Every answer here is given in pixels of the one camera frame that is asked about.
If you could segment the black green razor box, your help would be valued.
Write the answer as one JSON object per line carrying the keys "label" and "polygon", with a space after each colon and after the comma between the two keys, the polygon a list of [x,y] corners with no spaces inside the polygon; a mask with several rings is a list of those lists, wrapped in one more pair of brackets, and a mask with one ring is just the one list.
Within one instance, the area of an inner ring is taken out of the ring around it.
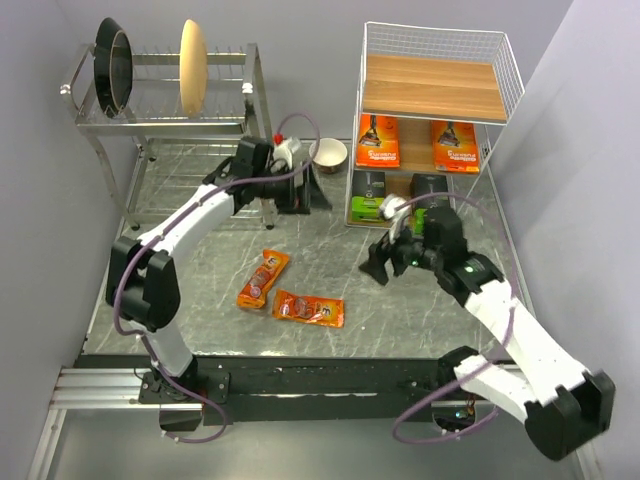
{"label": "black green razor box", "polygon": [[350,220],[355,223],[381,223],[378,210],[385,197],[384,172],[356,170],[351,182]]}
{"label": "black green razor box", "polygon": [[428,198],[417,200],[412,205],[412,225],[416,233],[421,233],[424,226],[424,214],[434,207],[449,206],[450,200],[446,196],[449,191],[447,177],[433,174],[414,174],[410,183],[412,198],[429,195]]}

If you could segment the orange razor bag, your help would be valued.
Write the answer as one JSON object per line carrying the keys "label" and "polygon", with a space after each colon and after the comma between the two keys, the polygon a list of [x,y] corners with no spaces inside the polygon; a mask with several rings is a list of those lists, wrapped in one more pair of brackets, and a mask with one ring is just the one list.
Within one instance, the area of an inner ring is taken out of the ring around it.
{"label": "orange razor bag", "polygon": [[290,261],[290,256],[276,250],[264,249],[263,261],[236,298],[240,308],[261,309],[277,278]]}
{"label": "orange razor bag", "polygon": [[272,316],[279,320],[342,328],[345,322],[345,305],[341,299],[296,295],[278,289]]}

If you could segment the orange razor pack back side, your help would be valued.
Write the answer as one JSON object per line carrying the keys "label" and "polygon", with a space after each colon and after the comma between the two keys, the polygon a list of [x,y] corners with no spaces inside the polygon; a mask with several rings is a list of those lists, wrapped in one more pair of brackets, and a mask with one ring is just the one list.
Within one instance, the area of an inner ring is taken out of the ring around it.
{"label": "orange razor pack back side", "polygon": [[356,135],[357,167],[395,169],[400,167],[398,119],[361,114]]}

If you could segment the orange Gillette Fusion pack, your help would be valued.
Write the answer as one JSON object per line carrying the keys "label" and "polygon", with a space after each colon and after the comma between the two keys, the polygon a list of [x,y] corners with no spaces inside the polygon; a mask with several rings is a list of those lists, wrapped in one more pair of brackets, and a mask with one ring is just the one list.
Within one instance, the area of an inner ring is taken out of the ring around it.
{"label": "orange Gillette Fusion pack", "polygon": [[478,174],[480,154],[472,123],[431,121],[433,163],[445,173]]}

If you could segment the white wire wooden shelf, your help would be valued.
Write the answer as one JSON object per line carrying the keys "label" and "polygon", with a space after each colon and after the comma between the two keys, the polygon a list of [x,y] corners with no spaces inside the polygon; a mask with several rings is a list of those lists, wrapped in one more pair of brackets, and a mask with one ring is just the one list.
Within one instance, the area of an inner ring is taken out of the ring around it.
{"label": "white wire wooden shelf", "polygon": [[[386,195],[408,194],[414,174],[478,178],[493,153],[491,133],[505,127],[525,92],[508,35],[501,31],[431,28],[368,21],[352,120],[351,157],[345,192],[350,220],[351,182],[356,170],[384,172]],[[400,167],[357,167],[360,115],[398,119]],[[480,154],[478,174],[445,173],[433,163],[431,121],[472,123]]]}

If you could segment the steel dish rack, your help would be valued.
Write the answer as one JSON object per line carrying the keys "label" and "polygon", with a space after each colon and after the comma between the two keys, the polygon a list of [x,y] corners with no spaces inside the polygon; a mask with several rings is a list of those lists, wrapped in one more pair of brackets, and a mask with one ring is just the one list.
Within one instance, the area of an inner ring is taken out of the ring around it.
{"label": "steel dish rack", "polygon": [[[99,105],[93,80],[94,47],[79,47],[63,77],[60,95],[79,131],[97,155],[103,179],[124,225],[138,230],[170,214],[169,209],[142,207],[145,174],[158,159],[198,158],[204,169],[230,156],[245,135],[270,137],[266,87],[257,44],[238,50],[208,53],[207,90],[201,112],[189,118],[179,90],[179,56],[169,50],[142,50],[134,54],[131,97],[124,110],[108,116]],[[119,187],[113,171],[114,156],[103,141],[129,138],[137,147],[128,187]]]}

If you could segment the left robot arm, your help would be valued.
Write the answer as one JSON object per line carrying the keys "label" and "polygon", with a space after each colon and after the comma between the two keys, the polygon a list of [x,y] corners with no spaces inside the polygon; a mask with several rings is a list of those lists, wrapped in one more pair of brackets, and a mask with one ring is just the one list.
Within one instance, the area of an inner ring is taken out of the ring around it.
{"label": "left robot arm", "polygon": [[120,334],[141,338],[172,399],[191,399],[200,383],[197,359],[175,320],[181,303],[178,264],[210,231],[256,199],[273,202],[281,215],[331,209],[311,166],[317,150],[302,155],[302,148],[295,137],[243,137],[178,210],[138,238],[122,236],[112,245],[105,300],[114,326],[131,323]]}

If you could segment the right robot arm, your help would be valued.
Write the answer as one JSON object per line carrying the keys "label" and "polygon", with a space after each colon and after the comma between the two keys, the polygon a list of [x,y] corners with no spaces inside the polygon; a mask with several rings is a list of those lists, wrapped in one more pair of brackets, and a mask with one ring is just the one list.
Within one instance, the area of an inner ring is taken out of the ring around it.
{"label": "right robot arm", "polygon": [[478,395],[523,424],[537,450],[560,461],[611,423],[616,387],[572,357],[515,296],[511,283],[485,255],[469,249],[462,221],[448,207],[428,211],[421,235],[408,225],[409,203],[391,195],[379,208],[389,228],[369,248],[360,269],[376,282],[414,267],[432,272],[438,285],[498,339],[519,367],[514,374],[467,347],[439,361],[440,392]]}

